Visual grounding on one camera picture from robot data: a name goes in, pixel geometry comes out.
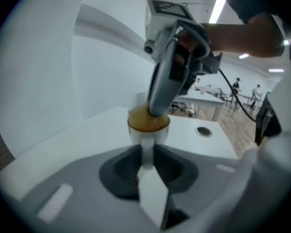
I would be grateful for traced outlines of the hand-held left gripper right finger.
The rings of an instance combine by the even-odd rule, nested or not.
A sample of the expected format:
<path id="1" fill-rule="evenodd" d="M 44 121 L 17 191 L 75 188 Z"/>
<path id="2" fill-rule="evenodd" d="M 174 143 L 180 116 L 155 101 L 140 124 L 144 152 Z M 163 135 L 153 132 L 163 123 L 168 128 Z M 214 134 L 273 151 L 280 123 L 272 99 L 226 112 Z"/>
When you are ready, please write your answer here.
<path id="1" fill-rule="evenodd" d="M 155 145 L 154 164 L 169 189 L 172 217 L 188 219 L 218 195 L 239 162 Z"/>

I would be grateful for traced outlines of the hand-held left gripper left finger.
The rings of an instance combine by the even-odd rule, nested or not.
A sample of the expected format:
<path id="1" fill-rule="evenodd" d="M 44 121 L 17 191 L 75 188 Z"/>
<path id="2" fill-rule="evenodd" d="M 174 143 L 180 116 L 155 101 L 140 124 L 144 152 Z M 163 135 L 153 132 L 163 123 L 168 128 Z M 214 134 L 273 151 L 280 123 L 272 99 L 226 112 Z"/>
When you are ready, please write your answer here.
<path id="1" fill-rule="evenodd" d="M 21 203 L 52 228 L 154 228 L 140 207 L 141 147 L 76 160 L 36 185 Z"/>

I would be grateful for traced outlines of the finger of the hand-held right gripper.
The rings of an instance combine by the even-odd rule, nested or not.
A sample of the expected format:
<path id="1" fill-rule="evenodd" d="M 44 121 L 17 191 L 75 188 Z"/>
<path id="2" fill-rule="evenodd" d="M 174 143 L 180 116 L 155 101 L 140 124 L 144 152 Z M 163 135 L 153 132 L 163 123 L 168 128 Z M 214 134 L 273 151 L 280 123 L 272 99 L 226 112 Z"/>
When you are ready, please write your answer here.
<path id="1" fill-rule="evenodd" d="M 149 113 L 160 117 L 183 87 L 183 65 L 174 61 L 156 63 L 148 94 Z"/>

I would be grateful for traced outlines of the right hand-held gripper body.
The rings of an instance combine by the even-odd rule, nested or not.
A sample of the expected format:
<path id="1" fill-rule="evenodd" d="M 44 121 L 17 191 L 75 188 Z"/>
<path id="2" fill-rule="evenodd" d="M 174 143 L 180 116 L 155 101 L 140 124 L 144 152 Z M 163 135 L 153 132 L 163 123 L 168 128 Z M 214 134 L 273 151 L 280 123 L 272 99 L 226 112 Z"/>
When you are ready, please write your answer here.
<path id="1" fill-rule="evenodd" d="M 201 55 L 193 58 L 178 44 L 182 30 L 199 40 Z M 195 22 L 188 9 L 180 4 L 163 0 L 148 0 L 145 15 L 144 51 L 156 63 L 160 60 L 174 61 L 175 54 L 185 57 L 183 65 L 183 87 L 178 94 L 185 94 L 197 75 L 216 74 L 221 55 L 210 50 L 210 41 L 202 26 Z"/>

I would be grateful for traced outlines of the person's right hand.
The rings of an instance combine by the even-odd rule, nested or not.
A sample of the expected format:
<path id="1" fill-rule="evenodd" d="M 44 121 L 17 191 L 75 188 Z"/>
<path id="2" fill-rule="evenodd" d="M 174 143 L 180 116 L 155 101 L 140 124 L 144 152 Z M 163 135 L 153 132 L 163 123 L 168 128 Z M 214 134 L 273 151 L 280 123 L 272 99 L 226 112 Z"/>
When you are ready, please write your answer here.
<path id="1" fill-rule="evenodd" d="M 212 32 L 213 24 L 202 23 L 201 26 L 202 26 L 203 30 L 206 32 L 206 35 L 210 41 L 210 50 L 211 51 L 219 51 L 220 49 L 217 46 L 217 42 L 215 41 L 215 37 L 214 37 L 214 34 Z M 185 30 L 182 30 L 180 32 L 178 44 L 181 47 L 184 47 L 189 52 L 189 54 L 191 54 L 191 56 L 193 58 L 197 58 L 201 55 L 201 47 L 200 47 L 199 40 L 194 39 L 193 36 L 191 36 Z M 175 63 L 184 65 L 185 61 L 186 61 L 185 57 L 182 56 L 180 53 L 175 54 L 175 56 L 174 56 Z"/>

